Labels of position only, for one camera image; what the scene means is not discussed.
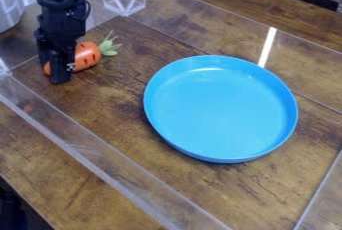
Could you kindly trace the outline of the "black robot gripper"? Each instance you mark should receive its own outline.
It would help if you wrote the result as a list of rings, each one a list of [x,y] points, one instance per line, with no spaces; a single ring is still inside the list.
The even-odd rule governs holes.
[[[36,0],[41,7],[34,31],[40,64],[49,60],[50,82],[70,81],[74,69],[74,53],[49,50],[66,50],[85,34],[85,20],[91,6],[87,0]]]

